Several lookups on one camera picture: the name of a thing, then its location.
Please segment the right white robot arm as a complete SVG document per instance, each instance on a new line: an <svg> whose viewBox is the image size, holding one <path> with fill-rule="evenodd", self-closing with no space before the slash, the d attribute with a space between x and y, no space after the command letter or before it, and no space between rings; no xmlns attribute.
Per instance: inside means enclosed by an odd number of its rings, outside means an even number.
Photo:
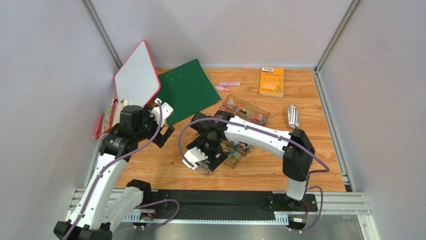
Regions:
<svg viewBox="0 0 426 240"><path fill-rule="evenodd" d="M282 159L282 172L287 177L286 196L298 202L305 198L315 149L303 130L275 130L223 110L217 111L215 116L198 112L187 127L198 133L186 151L179 152L188 168L197 170L204 162L213 172L227 157L221 147L222 141L246 143Z"/></svg>

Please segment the clear plastic jar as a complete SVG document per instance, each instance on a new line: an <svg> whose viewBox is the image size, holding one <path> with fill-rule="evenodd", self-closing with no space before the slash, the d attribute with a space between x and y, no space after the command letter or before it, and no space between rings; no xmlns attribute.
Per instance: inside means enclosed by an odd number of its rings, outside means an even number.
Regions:
<svg viewBox="0 0 426 240"><path fill-rule="evenodd" d="M199 166L197 171L203 176L211 176L213 172L206 167Z"/></svg>

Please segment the silver metal scoop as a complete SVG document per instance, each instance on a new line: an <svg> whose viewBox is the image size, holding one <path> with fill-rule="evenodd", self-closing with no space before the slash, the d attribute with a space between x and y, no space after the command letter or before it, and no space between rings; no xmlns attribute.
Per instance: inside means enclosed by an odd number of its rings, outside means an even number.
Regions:
<svg viewBox="0 0 426 240"><path fill-rule="evenodd" d="M288 125L296 129L300 125L299 112L296 106L289 105L287 107Z"/></svg>

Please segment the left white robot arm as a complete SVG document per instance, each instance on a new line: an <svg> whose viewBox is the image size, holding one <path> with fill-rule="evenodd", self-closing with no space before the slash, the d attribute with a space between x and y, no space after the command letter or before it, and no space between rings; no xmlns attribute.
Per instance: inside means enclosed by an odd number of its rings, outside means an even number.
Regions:
<svg viewBox="0 0 426 240"><path fill-rule="evenodd" d="M102 139L92 177L68 220L58 221L54 234L60 240L111 240L118 225L137 206L151 201L151 185L132 180L111 205L107 205L114 186L131 155L141 151L139 142L146 141L163 147L174 132L170 126L160 131L173 108L160 99L156 107L147 104L125 106L119 122Z"/></svg>

